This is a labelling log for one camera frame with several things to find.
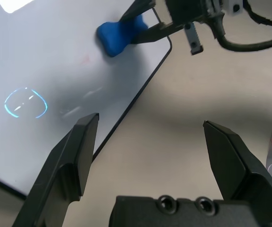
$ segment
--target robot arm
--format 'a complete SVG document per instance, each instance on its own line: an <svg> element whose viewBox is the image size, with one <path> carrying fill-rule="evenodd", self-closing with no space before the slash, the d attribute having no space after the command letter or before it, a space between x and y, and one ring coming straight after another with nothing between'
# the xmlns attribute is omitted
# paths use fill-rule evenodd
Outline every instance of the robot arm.
<svg viewBox="0 0 272 227"><path fill-rule="evenodd" d="M254 13L247 0L166 0L168 11L172 17L172 23L166 25L163 22L143 31L134 37L132 43L155 42L174 32L184 29L191 47L191 53L196 54L203 51L193 22L207 24L219 44L227 50L235 52L253 52L272 47L272 40L256 44L235 44L225 38L223 27L224 11L233 16L244 8L250 17L259 24L272 26L272 21ZM128 11L123 15L121 21L131 20L155 6L155 0L136 0Z"/></svg>

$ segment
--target white board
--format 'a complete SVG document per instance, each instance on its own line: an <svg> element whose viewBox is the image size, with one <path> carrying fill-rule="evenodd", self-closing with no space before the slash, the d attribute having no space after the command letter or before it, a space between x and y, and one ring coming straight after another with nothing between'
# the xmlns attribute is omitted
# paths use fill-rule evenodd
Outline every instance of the white board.
<svg viewBox="0 0 272 227"><path fill-rule="evenodd" d="M51 149L83 116L100 114L95 151L105 140L170 50L164 38L105 56L95 31L132 2L33 0L13 13L0 5L0 182L28 195ZM158 23L152 10L144 21Z"/></svg>

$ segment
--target metal bracket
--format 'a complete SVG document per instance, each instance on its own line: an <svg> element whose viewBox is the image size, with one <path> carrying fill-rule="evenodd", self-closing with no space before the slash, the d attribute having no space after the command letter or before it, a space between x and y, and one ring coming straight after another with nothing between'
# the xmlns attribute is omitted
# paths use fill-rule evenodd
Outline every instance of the metal bracket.
<svg viewBox="0 0 272 227"><path fill-rule="evenodd" d="M203 52L203 47L200 44L198 34L193 22L184 25L184 31L187 35L189 46L191 47L191 54L195 55Z"/></svg>

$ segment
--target black cable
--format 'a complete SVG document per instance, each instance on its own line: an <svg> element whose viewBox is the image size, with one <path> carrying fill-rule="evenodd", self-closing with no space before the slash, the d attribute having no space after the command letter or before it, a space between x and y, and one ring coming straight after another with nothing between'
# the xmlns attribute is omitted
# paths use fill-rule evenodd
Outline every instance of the black cable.
<svg viewBox="0 0 272 227"><path fill-rule="evenodd" d="M225 36L217 37L217 40L224 49L235 52L254 52L261 51L272 47L272 40L256 44L235 44L228 41Z"/></svg>
<svg viewBox="0 0 272 227"><path fill-rule="evenodd" d="M265 50L272 47L272 40L256 44L235 44L228 41L225 38L225 31L223 27L223 15L211 18L206 23L213 31L213 34L215 38L218 40L220 46L222 46L224 49L235 52L254 52Z"/></svg>
<svg viewBox="0 0 272 227"><path fill-rule="evenodd" d="M252 11L248 0L243 0L243 8L247 11L250 18L252 18L256 23L272 26L272 20L262 17Z"/></svg>

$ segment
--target blue foam block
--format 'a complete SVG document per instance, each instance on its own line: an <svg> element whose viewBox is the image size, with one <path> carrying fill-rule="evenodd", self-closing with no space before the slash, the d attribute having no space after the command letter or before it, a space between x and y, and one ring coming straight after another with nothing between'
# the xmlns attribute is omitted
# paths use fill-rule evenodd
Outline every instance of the blue foam block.
<svg viewBox="0 0 272 227"><path fill-rule="evenodd" d="M148 29L142 15L128 22L106 22L97 28L97 36L100 39L106 53L115 57L120 54L133 37Z"/></svg>

